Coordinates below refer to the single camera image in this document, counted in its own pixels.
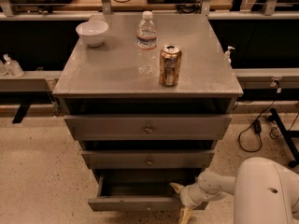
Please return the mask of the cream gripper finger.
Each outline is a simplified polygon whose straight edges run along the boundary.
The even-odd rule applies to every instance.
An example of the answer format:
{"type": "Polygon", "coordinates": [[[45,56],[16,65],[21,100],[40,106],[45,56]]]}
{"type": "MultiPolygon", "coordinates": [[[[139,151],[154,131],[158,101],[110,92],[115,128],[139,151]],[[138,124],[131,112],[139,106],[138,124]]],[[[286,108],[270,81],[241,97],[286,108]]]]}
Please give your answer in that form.
{"type": "Polygon", "coordinates": [[[188,207],[182,207],[179,214],[179,224],[188,224],[192,217],[192,209],[188,207]]]}
{"type": "Polygon", "coordinates": [[[183,185],[180,185],[179,183],[171,182],[170,186],[174,189],[175,193],[180,194],[181,191],[184,189],[183,185]]]}

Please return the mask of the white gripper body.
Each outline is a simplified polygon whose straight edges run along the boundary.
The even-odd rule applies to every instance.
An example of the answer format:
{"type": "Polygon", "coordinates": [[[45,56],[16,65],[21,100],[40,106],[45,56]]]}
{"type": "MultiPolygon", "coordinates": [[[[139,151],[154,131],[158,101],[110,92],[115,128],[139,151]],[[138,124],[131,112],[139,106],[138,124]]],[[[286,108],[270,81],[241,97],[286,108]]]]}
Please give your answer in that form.
{"type": "Polygon", "coordinates": [[[190,209],[197,208],[205,200],[205,192],[198,184],[192,184],[184,187],[180,192],[182,204],[190,209]]]}

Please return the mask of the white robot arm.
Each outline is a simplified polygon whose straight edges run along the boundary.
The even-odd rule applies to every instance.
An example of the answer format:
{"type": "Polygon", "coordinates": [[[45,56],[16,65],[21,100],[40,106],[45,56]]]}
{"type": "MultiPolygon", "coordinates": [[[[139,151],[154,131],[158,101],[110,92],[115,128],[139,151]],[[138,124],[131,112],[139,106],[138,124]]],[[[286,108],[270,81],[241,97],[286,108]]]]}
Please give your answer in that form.
{"type": "Polygon", "coordinates": [[[205,170],[195,183],[171,183],[182,207],[179,224],[187,224],[202,203],[234,196],[234,224],[293,224],[299,219],[299,174],[261,157],[241,163],[235,176],[205,170]]]}

